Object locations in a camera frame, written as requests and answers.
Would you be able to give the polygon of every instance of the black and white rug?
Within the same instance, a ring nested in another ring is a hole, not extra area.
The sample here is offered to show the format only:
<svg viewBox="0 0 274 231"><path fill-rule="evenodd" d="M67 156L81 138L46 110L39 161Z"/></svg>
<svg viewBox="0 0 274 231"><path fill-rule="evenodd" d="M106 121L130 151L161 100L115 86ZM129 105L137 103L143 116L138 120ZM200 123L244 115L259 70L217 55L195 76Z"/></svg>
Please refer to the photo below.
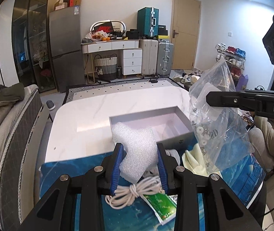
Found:
<svg viewBox="0 0 274 231"><path fill-rule="evenodd" d="M82 91L90 91L93 89L100 89L100 88L105 88L105 87L113 87L113 86L118 86L118 85L126 85L126 84L136 84L136 83L144 83L144 82L149 82L150 78L145 78L145 79L134 79L134 80L129 80L129 81L119 81L119 82L111 82L111 83L104 83L104 84L93 84L93 85L75 85L75 86L69 86L66 88L66 95L63 101L63 105L67 102L71 102L74 100L74 96L76 93L82 92ZM161 77L158 78L158 81L165 81L169 82L171 85L175 87L181 87L179 84L174 82L172 79L169 77Z"/></svg>

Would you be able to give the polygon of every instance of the silver suitcase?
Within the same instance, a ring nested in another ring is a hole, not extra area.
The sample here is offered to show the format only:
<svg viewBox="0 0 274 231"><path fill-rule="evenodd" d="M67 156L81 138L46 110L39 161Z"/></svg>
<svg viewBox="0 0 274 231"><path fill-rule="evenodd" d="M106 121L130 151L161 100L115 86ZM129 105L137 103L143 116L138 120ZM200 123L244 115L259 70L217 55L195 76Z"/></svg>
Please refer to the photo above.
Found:
<svg viewBox="0 0 274 231"><path fill-rule="evenodd" d="M158 43L156 74L170 76L173 58L173 44L169 42Z"/></svg>
<svg viewBox="0 0 274 231"><path fill-rule="evenodd" d="M153 75L156 72L157 63L157 40L140 40L139 47L142 48L142 75Z"/></svg>

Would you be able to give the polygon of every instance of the coiled white cord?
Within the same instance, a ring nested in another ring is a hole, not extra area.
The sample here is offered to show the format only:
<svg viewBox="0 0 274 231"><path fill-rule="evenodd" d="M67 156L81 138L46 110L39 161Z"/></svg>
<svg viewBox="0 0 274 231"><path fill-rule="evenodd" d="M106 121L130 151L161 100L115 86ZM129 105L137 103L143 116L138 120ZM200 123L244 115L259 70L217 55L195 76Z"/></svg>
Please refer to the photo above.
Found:
<svg viewBox="0 0 274 231"><path fill-rule="evenodd" d="M146 177L136 185L118 186L115 196L105 196L107 204L113 209L122 209L133 204L140 195L164 193L159 176Z"/></svg>

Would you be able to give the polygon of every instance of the gray refrigerator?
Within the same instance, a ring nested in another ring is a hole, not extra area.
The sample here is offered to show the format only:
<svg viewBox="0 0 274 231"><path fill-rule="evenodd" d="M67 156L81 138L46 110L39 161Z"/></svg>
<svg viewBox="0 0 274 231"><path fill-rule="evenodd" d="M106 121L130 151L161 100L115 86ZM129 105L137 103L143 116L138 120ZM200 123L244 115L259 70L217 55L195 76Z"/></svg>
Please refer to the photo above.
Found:
<svg viewBox="0 0 274 231"><path fill-rule="evenodd" d="M80 45L80 6L49 14L50 47L60 92L67 86L85 84Z"/></svg>

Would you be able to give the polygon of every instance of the plastic bag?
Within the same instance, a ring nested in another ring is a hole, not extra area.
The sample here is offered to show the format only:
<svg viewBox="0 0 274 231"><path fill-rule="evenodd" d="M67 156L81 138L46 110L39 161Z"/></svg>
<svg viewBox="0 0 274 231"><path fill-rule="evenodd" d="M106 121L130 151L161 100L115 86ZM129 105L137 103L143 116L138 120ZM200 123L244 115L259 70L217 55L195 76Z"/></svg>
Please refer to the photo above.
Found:
<svg viewBox="0 0 274 231"><path fill-rule="evenodd" d="M98 32L95 32L95 33L88 33L85 38L87 39L91 39L92 41L101 41L103 38L107 38L108 37L108 34L104 31L98 31Z"/></svg>
<svg viewBox="0 0 274 231"><path fill-rule="evenodd" d="M209 174L235 165L254 151L238 109L210 107L206 102L210 91L235 92L224 59L204 72L189 90L190 122Z"/></svg>

